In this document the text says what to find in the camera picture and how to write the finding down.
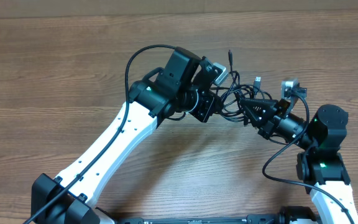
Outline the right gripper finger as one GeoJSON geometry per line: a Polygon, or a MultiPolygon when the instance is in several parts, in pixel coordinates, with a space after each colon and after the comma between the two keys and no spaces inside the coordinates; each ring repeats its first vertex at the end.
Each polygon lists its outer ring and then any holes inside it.
{"type": "Polygon", "coordinates": [[[274,108],[260,106],[244,106],[244,125],[251,124],[254,128],[261,128],[274,117],[274,108]]]}
{"type": "Polygon", "coordinates": [[[277,100],[267,100],[267,99],[242,99],[240,100],[240,104],[242,107],[247,108],[271,108],[274,107],[278,103],[277,100]]]}

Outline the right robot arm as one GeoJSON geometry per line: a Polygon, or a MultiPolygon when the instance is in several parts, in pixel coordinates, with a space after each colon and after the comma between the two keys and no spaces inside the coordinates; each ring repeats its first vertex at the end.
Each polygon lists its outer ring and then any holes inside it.
{"type": "Polygon", "coordinates": [[[358,223],[350,176],[339,153],[347,136],[348,113],[335,105],[323,105],[314,116],[301,119],[291,113],[301,96],[290,101],[241,100],[240,104],[258,134],[265,139],[279,136],[286,145],[302,149],[296,159],[298,180],[288,180],[265,173],[270,180],[305,188],[317,213],[308,207],[283,207],[273,223],[358,223]]]}

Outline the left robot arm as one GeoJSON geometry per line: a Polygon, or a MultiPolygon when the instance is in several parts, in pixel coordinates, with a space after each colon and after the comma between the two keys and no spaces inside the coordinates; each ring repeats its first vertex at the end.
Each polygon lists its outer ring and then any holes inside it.
{"type": "Polygon", "coordinates": [[[165,67],[157,67],[129,84],[126,99],[113,122],[97,140],[55,178],[41,174],[32,185],[27,223],[114,223],[97,201],[128,155],[174,113],[191,114],[202,123],[218,98],[210,90],[227,77],[227,69],[181,47],[165,67]]]}

